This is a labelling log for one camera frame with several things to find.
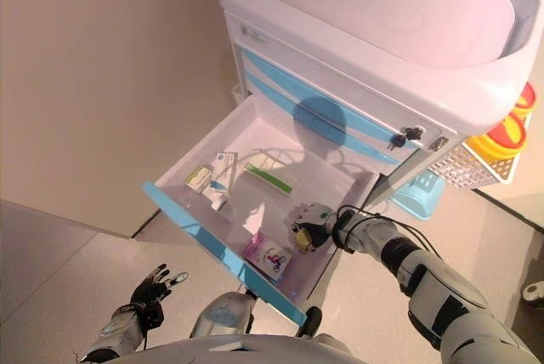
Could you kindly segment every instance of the beige wall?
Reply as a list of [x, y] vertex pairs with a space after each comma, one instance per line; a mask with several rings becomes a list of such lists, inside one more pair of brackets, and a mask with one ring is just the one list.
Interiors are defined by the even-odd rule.
[[539, 100], [531, 117], [527, 146], [519, 158], [514, 180], [510, 185], [489, 185], [482, 191], [544, 226], [544, 40], [530, 82]]
[[123, 235], [234, 107], [218, 0], [1, 0], [2, 198]]

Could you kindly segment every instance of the black cable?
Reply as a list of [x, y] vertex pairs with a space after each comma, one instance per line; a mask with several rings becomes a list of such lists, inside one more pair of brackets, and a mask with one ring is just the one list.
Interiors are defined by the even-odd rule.
[[340, 206], [340, 208], [337, 210], [337, 219], [340, 218], [340, 212], [341, 212], [344, 208], [352, 208], [352, 209], [356, 209], [356, 210], [358, 211], [358, 213], [360, 212], [360, 208], [359, 208], [359, 207], [356, 207], [355, 205], [351, 205], [351, 204], [344, 204], [344, 205]]
[[[338, 210], [337, 210], [337, 219], [340, 217], [340, 212], [342, 211], [342, 209], [344, 208], [351, 208], [351, 209], [356, 209], [358, 211], [358, 213], [361, 213], [363, 212], [362, 211], [362, 207], [356, 207], [355, 205], [352, 205], [352, 204], [344, 204], [342, 205]], [[397, 221], [396, 219], [392, 219], [392, 218], [389, 218], [389, 217], [386, 217], [386, 216], [383, 216], [381, 215], [380, 213], [369, 213], [367, 211], [364, 211], [365, 214], [367, 215], [370, 215], [372, 216], [373, 219], [385, 219], [387, 221], [390, 221], [390, 222], [393, 222], [394, 224], [397, 224], [399, 226], [401, 226], [402, 228], [404, 228], [405, 230], [407, 230], [414, 238], [416, 238], [416, 240], [422, 245], [422, 247], [426, 250], [426, 251], [429, 251], [429, 252], [433, 252], [436, 256], [438, 256], [440, 259], [442, 259], [442, 257], [440, 256], [440, 254], [438, 253], [438, 251], [436, 250], [436, 248], [433, 246], [433, 244], [429, 241], [429, 239], [427, 239], [427, 237], [425, 236], [425, 234], [423, 234], [420, 230], [418, 230], [417, 228], [414, 228], [413, 226], [410, 226], [408, 224], [405, 224], [404, 222], [399, 222]], [[346, 239], [344, 240], [345, 243], [347, 244], [348, 243], [348, 238], [349, 238], [349, 235], [353, 232], [353, 229], [355, 228], [355, 226], [357, 226], [358, 224], [364, 222], [364, 221], [367, 221], [371, 218], [365, 218], [365, 219], [362, 219], [361, 221], [359, 221], [358, 223], [356, 223], [354, 226], [351, 227], [351, 229], [349, 230], [348, 234], [346, 235]]]

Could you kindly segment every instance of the wire basket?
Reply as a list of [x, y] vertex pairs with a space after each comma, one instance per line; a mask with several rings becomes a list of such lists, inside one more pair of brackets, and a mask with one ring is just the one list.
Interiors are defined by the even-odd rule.
[[[525, 129], [528, 129], [529, 121], [530, 115], [525, 118]], [[488, 163], [468, 145], [462, 143], [440, 158], [429, 167], [429, 170], [457, 188], [472, 189], [495, 183], [510, 184], [518, 166], [519, 156], [520, 154]]]

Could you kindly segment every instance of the blue drawer trim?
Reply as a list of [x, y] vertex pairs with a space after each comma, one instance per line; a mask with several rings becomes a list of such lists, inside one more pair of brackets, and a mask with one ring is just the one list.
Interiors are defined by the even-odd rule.
[[244, 259], [228, 249], [215, 236], [191, 217], [179, 204], [153, 183], [147, 182], [142, 187], [156, 205], [188, 235], [217, 258], [234, 276], [237, 276], [252, 292], [262, 300], [272, 304], [286, 317], [302, 326], [306, 314], [298, 309], [288, 298], [282, 295], [266, 279], [261, 277]]
[[307, 111], [300, 105], [295, 105], [284, 95], [273, 90], [269, 85], [262, 82], [260, 79], [246, 71], [246, 77], [249, 79], [259, 90], [270, 100], [275, 102], [281, 109], [290, 113], [295, 120], [302, 123], [304, 126], [313, 130], [318, 135], [324, 137], [327, 140], [332, 141], [338, 145], [344, 145], [349, 149], [356, 151], [365, 156], [372, 157], [380, 162], [386, 162], [388, 164], [400, 164], [394, 158], [381, 153], [379, 150], [372, 146], [366, 145], [362, 141], [357, 140], [355, 137], [344, 133], [344, 131], [334, 127], [330, 123], [322, 120], [314, 115], [311, 111]]
[[280, 88], [292, 94], [297, 100], [305, 100], [304, 106], [308, 107], [316, 115], [323, 116], [329, 122], [334, 122], [340, 127], [347, 126], [360, 133], [371, 136], [381, 141], [389, 142], [394, 134], [386, 128], [363, 117], [352, 109], [326, 97], [321, 91], [310, 87], [294, 76], [276, 68], [257, 55], [243, 50], [244, 55], [268, 78], [274, 81]]

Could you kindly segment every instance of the blue basket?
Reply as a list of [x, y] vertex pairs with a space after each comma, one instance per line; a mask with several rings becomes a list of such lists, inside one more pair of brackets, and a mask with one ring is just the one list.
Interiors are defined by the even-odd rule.
[[425, 171], [403, 185], [391, 200], [416, 218], [429, 219], [445, 188], [445, 180], [435, 173]]

